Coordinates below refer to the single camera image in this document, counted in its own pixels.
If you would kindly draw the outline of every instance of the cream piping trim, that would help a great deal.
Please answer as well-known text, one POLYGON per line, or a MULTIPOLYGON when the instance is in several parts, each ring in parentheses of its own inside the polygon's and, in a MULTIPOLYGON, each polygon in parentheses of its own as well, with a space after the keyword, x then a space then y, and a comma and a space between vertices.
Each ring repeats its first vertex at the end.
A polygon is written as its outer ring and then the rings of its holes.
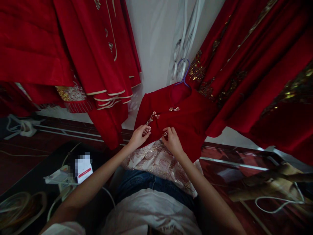
POLYGON ((110 103, 112 103, 112 101, 113 100, 111 100, 111 101, 109 101, 109 102, 107 102, 107 103, 105 103, 105 104, 97 104, 98 106, 107 106, 107 105, 110 105, 110 103))
POLYGON ((119 101, 116 101, 115 103, 113 103, 112 105, 109 105, 109 106, 106 106, 106 107, 102 107, 102 108, 99 108, 99 109, 97 109, 97 110, 101 110, 101 109, 105 109, 105 108, 111 108, 111 107, 113 107, 116 103, 118 103, 118 102, 121 102, 120 100, 119 101))
POLYGON ((129 101, 126 101, 126 102, 124 102, 124 103, 128 103, 128 102, 130 102, 130 100, 129 100, 129 101))
POLYGON ((108 14, 109 14, 109 19, 110 19, 110 24, 111 24, 111 29, 112 29, 112 34, 113 34, 113 40, 114 40, 114 45, 115 45, 115 58, 114 58, 114 62, 117 59, 117 48, 116 48, 116 42, 115 42, 115 37, 114 37, 114 32, 113 32, 113 27, 112 27, 112 21, 111 21, 111 16, 110 16, 110 11, 109 11, 109 6, 108 6, 108 1, 105 0, 106 4, 107 4, 107 8, 108 8, 108 14))
POLYGON ((112 98, 109 98, 109 99, 106 99, 106 100, 100 100, 100 99, 97 99, 97 98, 95 98, 94 97, 94 100, 97 100, 97 101, 111 101, 111 100, 115 100, 115 99, 117 99, 118 98, 118 96, 115 96, 115 97, 112 97, 112 98))
POLYGON ((113 10, 114 10, 115 18, 116 18, 116 12, 115 12, 114 0, 112 0, 112 5, 113 5, 113 10))
POLYGON ((139 83, 139 84, 137 84, 137 85, 135 85, 135 86, 132 86, 131 88, 134 88, 134 87, 136 87, 136 86, 138 86, 138 85, 140 85, 141 83, 139 83))
POLYGON ((107 90, 102 90, 102 91, 96 91, 96 92, 91 92, 91 93, 86 93, 86 95, 96 95, 96 94, 101 94, 107 92, 107 90))
POLYGON ((120 94, 123 94, 124 92, 125 92, 125 90, 123 90, 123 91, 121 91, 121 92, 118 92, 118 93, 111 93, 111 94, 108 93, 108 95, 109 95, 109 96, 120 95, 120 94))
POLYGON ((125 96, 125 97, 119 97, 120 99, 125 99, 125 98, 130 98, 132 97, 134 94, 132 94, 131 96, 125 96))

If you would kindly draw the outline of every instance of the red fabric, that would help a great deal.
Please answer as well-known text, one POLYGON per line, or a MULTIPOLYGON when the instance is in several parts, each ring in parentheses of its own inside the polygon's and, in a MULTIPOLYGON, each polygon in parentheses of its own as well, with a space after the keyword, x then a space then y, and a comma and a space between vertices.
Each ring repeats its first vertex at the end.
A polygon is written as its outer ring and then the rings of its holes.
POLYGON ((151 134, 140 148, 161 138, 165 127, 174 127, 190 160, 195 162, 201 156, 201 146, 206 138, 205 130, 217 108, 213 103, 212 106, 208 105, 207 100, 195 89, 186 97, 186 89, 188 88, 184 84, 173 84, 145 94, 135 128, 146 124, 153 112, 160 115, 160 118, 154 118, 149 124, 151 134), (179 111, 169 111, 171 107, 179 107, 179 111))
POLYGON ((129 14, 128 14, 128 10, 127 10, 126 0, 121 0, 121 7, 122 7, 124 20, 125 20, 127 31, 128 31, 130 43, 131 43, 131 48, 132 48, 132 51, 133 51, 133 54, 134 54, 134 58, 135 58, 135 61, 136 61, 137 69, 138 69, 138 72, 141 73, 141 66, 140 66, 139 57, 138 57, 138 54, 137 54, 137 49, 136 49, 135 39, 134 39, 134 35, 133 35, 133 30, 131 28, 131 23, 130 23, 130 18, 129 18, 129 14))
POLYGON ((87 95, 101 102, 131 97, 130 79, 139 75, 120 2, 102 4, 99 10, 87 0, 54 4, 87 95))
POLYGON ((49 103, 62 105, 63 103, 61 97, 59 96, 54 86, 37 85, 29 83, 21 83, 21 85, 32 99, 32 102, 37 105, 49 103))
POLYGON ((128 117, 127 104, 117 103, 109 109, 88 112, 90 119, 110 149, 115 149, 123 142, 122 123, 128 117))
POLYGON ((208 136, 230 126, 263 148, 274 145, 297 155, 295 149, 313 134, 312 107, 299 100, 261 114, 313 59, 312 6, 295 0, 272 3, 226 0, 200 48, 204 78, 191 85, 210 100, 209 106, 213 101, 220 108, 208 136))
POLYGON ((89 0, 53 2, 81 85, 97 106, 88 114, 114 149, 122 141, 131 88, 140 84, 130 24, 120 1, 103 2, 99 9, 89 0))
POLYGON ((38 111, 38 109, 24 96, 14 83, 0 82, 1 118, 9 114, 27 117, 35 111, 38 111))
POLYGON ((0 79, 73 86, 52 0, 0 3, 0 79))

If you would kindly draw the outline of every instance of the person's right hand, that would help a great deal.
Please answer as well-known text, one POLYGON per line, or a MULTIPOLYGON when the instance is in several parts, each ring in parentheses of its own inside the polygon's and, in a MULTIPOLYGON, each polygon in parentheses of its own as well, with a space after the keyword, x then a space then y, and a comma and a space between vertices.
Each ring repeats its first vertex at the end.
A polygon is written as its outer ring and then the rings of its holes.
POLYGON ((167 127, 164 128, 163 131, 167 132, 168 140, 166 140, 165 137, 162 136, 162 141, 165 147, 167 147, 167 149, 174 155, 174 157, 179 158, 185 155, 182 144, 180 143, 179 137, 175 131, 175 128, 167 127))

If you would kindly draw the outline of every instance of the decorative clasp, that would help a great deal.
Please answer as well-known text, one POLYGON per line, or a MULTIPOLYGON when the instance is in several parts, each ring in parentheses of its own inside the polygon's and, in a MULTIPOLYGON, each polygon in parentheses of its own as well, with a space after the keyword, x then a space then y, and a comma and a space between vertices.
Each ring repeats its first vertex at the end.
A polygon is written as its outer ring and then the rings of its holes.
POLYGON ((153 112, 149 120, 146 122, 146 125, 149 125, 153 121, 154 118, 159 119, 160 115, 158 115, 156 112, 153 112))

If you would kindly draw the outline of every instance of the gold embroidery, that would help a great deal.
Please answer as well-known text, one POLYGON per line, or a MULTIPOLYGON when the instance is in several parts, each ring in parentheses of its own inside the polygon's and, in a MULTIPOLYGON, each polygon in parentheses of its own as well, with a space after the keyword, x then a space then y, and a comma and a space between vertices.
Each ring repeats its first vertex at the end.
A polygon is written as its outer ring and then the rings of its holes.
MULTIPOLYGON (((254 25, 250 28, 248 34, 246 35, 246 37, 244 38, 244 40, 242 41, 242 43, 240 45, 238 45, 238 48, 236 49, 236 51, 233 53, 233 55, 227 60, 226 64, 230 61, 230 59, 234 56, 234 54, 239 50, 239 48, 241 47, 241 45, 245 42, 245 40, 251 35, 251 33, 256 29, 256 27, 260 24, 260 22, 264 19, 264 17, 267 15, 267 13, 271 10, 271 8, 274 6, 274 4, 277 2, 277 0, 269 0, 266 7, 261 11, 258 19, 256 20, 256 22, 254 23, 254 25)), ((219 37, 219 39, 215 40, 213 43, 213 50, 212 50, 212 55, 210 58, 210 61, 212 60, 213 56, 215 55, 216 49, 219 46, 222 37, 227 29, 227 26, 229 24, 231 16, 229 16, 229 20, 227 22, 225 22, 225 27, 221 32, 221 36, 219 37)), ((236 78, 231 78, 230 79, 230 88, 227 91, 222 92, 219 97, 218 97, 218 105, 219 107, 222 107, 224 105, 224 103, 227 101, 227 99, 229 98, 229 96, 234 92, 234 90, 237 88, 238 84, 241 82, 241 80, 246 76, 246 72, 245 71, 238 71, 236 73, 236 78)), ((210 99, 210 100, 215 100, 214 96, 213 96, 213 88, 211 87, 212 82, 214 81, 215 78, 211 79, 211 81, 208 82, 202 82, 199 88, 199 93, 202 94, 204 97, 210 99)))
POLYGON ((215 77, 210 80, 209 83, 202 82, 199 88, 199 93, 203 95, 205 98, 208 98, 209 100, 214 100, 213 96, 213 88, 211 87, 212 82, 215 80, 215 77))
POLYGON ((217 106, 219 108, 222 108, 225 104, 225 102, 229 99, 229 97, 232 95, 232 93, 235 91, 235 89, 238 87, 238 85, 241 83, 241 81, 247 76, 246 71, 237 71, 235 76, 232 76, 230 80, 230 84, 228 88, 224 87, 223 92, 220 93, 220 95, 217 98, 217 106))
POLYGON ((278 104, 284 103, 303 103, 312 104, 313 98, 313 60, 296 76, 295 79, 290 80, 285 85, 280 94, 273 100, 273 102, 264 109, 261 114, 265 114, 278 109, 278 104))
POLYGON ((191 63, 190 69, 189 69, 189 76, 190 80, 201 82, 204 79, 206 67, 203 67, 200 62, 200 58, 202 55, 202 51, 199 50, 196 54, 196 57, 191 63))
MULTIPOLYGON (((225 22, 225 27, 223 28, 221 35, 213 43, 212 54, 211 54, 211 57, 209 59, 208 65, 211 63, 211 61, 215 55, 216 49, 218 48, 218 45, 220 44, 220 42, 222 40, 222 37, 223 37, 223 35, 227 29, 227 26, 230 22, 230 19, 231 19, 231 15, 229 16, 228 21, 225 22)), ((196 57, 194 58, 194 60, 192 61, 191 65, 190 65, 189 76, 190 76, 191 81, 202 82, 204 77, 205 77, 205 73, 207 71, 208 66, 202 66, 201 65, 201 61, 200 61, 201 55, 202 55, 202 51, 199 50, 198 53, 196 54, 196 57)))

